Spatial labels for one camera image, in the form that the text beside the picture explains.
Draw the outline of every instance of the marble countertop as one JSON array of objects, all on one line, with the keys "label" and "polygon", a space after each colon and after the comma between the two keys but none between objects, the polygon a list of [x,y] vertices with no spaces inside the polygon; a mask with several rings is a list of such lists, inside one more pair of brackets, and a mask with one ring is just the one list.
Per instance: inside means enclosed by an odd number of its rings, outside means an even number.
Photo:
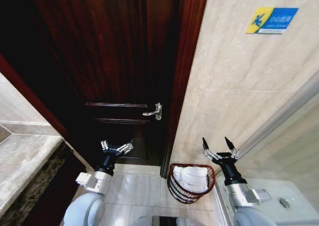
[{"label": "marble countertop", "polygon": [[12,134],[0,144],[0,217],[61,144],[61,136]]}]

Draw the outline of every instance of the red wicker basket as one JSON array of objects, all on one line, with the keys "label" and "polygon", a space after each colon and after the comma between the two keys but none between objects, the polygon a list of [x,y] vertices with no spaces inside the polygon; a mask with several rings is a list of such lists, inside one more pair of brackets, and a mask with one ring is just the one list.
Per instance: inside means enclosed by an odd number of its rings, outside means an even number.
[{"label": "red wicker basket", "polygon": [[[175,179],[173,174],[173,169],[175,166],[179,167],[187,167],[187,166],[193,166],[193,167],[202,167],[207,168],[207,187],[208,190],[203,193],[193,193],[186,189],[184,189]],[[169,177],[167,179],[167,186],[170,191],[170,193],[173,195],[173,197],[183,203],[183,204],[192,204],[200,199],[203,195],[209,193],[215,184],[215,172],[212,167],[208,165],[189,165],[189,164],[171,164],[170,171],[169,171]]]}]

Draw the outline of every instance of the door lever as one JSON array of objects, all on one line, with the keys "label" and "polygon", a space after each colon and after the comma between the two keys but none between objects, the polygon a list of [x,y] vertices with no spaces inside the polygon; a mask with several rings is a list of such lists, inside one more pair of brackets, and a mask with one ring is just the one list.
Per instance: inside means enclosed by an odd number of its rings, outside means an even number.
[{"label": "door lever", "polygon": [[143,115],[144,116],[155,115],[155,118],[157,120],[161,120],[161,104],[160,103],[155,104],[155,111],[153,111],[153,112],[144,112]]}]

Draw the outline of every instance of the slippery floor sign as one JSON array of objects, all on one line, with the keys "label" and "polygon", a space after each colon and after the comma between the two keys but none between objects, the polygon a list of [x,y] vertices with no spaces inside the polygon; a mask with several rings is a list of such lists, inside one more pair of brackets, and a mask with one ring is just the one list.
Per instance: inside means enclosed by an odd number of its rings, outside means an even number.
[{"label": "slippery floor sign", "polygon": [[260,7],[256,9],[246,33],[282,34],[298,8]]}]

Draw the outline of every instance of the folded towel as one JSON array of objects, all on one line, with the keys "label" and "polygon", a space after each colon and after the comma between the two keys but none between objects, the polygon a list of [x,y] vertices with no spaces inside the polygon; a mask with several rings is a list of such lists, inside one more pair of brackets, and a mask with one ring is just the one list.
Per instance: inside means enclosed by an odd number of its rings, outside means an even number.
[{"label": "folded towel", "polygon": [[180,183],[180,185],[184,189],[186,189],[190,192],[193,192],[193,193],[203,193],[203,192],[208,190],[207,183],[205,185],[191,185],[191,184],[186,183],[185,181],[182,181]]},{"label": "folded towel", "polygon": [[188,174],[184,174],[183,171],[181,173],[181,180],[183,182],[188,183],[189,185],[207,186],[206,177],[191,176],[191,175],[188,175]]},{"label": "folded towel", "polygon": [[193,193],[203,193],[207,187],[207,168],[179,167],[173,169],[174,178],[186,190]]},{"label": "folded towel", "polygon": [[207,176],[207,168],[201,168],[201,167],[185,167],[182,169],[183,174],[187,174],[189,176],[195,176],[195,177],[205,177]]},{"label": "folded towel", "polygon": [[174,174],[174,178],[177,180],[177,182],[181,182],[181,170],[183,169],[183,167],[179,167],[179,166],[175,166],[173,168],[173,174]]},{"label": "folded towel", "polygon": [[185,167],[181,170],[181,180],[197,186],[206,186],[207,168]]}]

